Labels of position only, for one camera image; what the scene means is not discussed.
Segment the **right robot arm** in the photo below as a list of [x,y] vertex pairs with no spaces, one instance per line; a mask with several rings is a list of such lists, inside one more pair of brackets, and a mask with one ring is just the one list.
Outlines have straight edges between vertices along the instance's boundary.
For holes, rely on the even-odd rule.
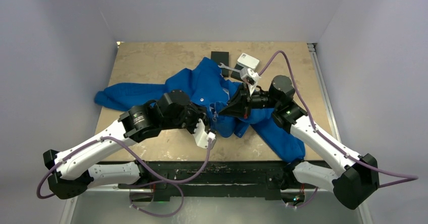
[[219,114],[246,119],[252,109],[273,108],[275,124],[306,143],[329,165],[326,168],[296,160],[283,174],[287,186],[304,183],[319,187],[352,210],[380,187],[377,160],[370,154],[362,156],[353,151],[319,127],[294,101],[296,90],[289,77],[275,76],[268,91],[253,93],[252,89],[250,84],[242,83]]

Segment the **blue zip jacket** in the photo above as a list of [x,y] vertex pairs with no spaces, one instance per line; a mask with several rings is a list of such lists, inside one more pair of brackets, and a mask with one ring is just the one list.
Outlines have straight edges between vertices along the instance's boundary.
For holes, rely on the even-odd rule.
[[211,127],[222,137],[236,135],[241,138],[252,127],[281,160],[303,159],[304,143],[274,123],[273,108],[253,109],[247,119],[219,115],[238,86],[238,82],[223,78],[217,63],[203,58],[195,69],[184,68],[164,84],[118,83],[99,91],[94,102],[110,109],[128,111],[135,105],[158,100],[163,94],[179,89],[193,103],[206,107]]

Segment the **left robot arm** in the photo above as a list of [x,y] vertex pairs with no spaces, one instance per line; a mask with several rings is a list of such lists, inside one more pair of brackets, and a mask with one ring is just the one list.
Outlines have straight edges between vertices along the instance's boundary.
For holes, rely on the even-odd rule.
[[165,93],[158,100],[150,100],[132,107],[106,129],[83,143],[65,150],[48,150],[43,154],[51,195],[70,199],[86,190],[109,184],[125,184],[145,188],[150,177],[169,183],[170,179],[156,173],[139,157],[123,164],[101,164],[118,150],[157,137],[163,130],[185,129],[198,147],[211,150],[216,135],[209,127],[205,107],[190,101],[182,90]]

